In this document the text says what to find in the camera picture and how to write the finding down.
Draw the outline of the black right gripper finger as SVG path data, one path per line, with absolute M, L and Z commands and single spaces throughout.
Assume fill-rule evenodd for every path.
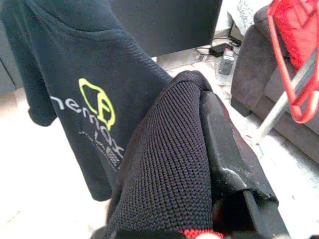
M 213 228 L 226 239 L 288 239 L 279 201 L 251 147 L 213 92 L 200 96 L 213 201 Z

